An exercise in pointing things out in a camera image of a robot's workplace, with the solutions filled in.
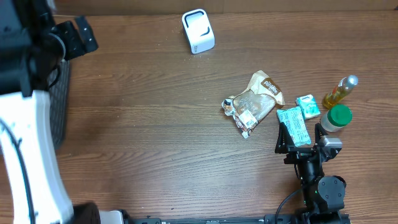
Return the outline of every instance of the snack bag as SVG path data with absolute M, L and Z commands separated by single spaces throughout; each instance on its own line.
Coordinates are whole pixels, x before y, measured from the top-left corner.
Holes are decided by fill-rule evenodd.
M 275 106 L 284 105 L 280 88 L 261 70 L 253 74 L 241 94 L 230 96 L 221 104 L 225 115 L 233 117 L 245 139 Z
M 299 106 L 288 110 L 277 110 L 276 114 L 279 121 L 286 124 L 294 146 L 299 147 L 304 144 L 311 144 L 311 138 L 305 127 L 303 114 Z

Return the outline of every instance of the yellow liquid bottle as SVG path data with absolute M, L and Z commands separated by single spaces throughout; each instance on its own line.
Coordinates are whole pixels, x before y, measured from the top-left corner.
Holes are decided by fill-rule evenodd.
M 342 79 L 339 84 L 322 100 L 322 105 L 330 110 L 332 107 L 336 106 L 340 100 L 347 96 L 351 91 L 353 91 L 354 86 L 358 84 L 358 77 L 355 75 L 350 75 Z

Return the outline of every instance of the mint green package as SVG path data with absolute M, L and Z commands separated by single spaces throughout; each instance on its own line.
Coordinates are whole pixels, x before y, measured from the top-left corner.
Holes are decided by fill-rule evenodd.
M 311 144 L 311 138 L 308 135 L 299 106 L 288 110 L 277 110 L 276 113 L 279 121 L 285 123 L 296 147 Z
M 321 114 L 317 102 L 311 94 L 298 97 L 296 99 L 296 104 L 301 108 L 304 119 L 311 119 Z

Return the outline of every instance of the green lid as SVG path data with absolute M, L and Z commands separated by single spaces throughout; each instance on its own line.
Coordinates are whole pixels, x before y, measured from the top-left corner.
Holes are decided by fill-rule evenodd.
M 345 105 L 336 105 L 328 112 L 329 122 L 337 127 L 344 127 L 351 122 L 353 114 Z

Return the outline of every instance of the wood grain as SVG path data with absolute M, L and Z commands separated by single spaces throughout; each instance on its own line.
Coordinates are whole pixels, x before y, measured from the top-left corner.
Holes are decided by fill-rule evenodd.
M 57 151 L 73 203 L 163 219 L 274 213 L 299 187 L 293 166 L 274 154 L 275 110 L 245 140 L 221 102 L 258 70 L 281 87 L 285 109 L 309 93 L 320 103 L 356 74 L 343 101 L 354 119 L 336 133 L 344 148 L 325 173 L 345 178 L 353 223 L 398 222 L 398 13 L 210 15 L 216 46 L 198 55 L 180 16 L 88 20 L 99 49 L 72 62 L 67 138 Z M 312 140 L 317 121 L 306 122 Z M 0 222 L 9 223 L 5 169 L 0 177 Z M 297 197 L 282 213 L 301 206 Z
M 136 16 L 207 13 L 393 10 L 397 0 L 55 0 L 58 15 Z

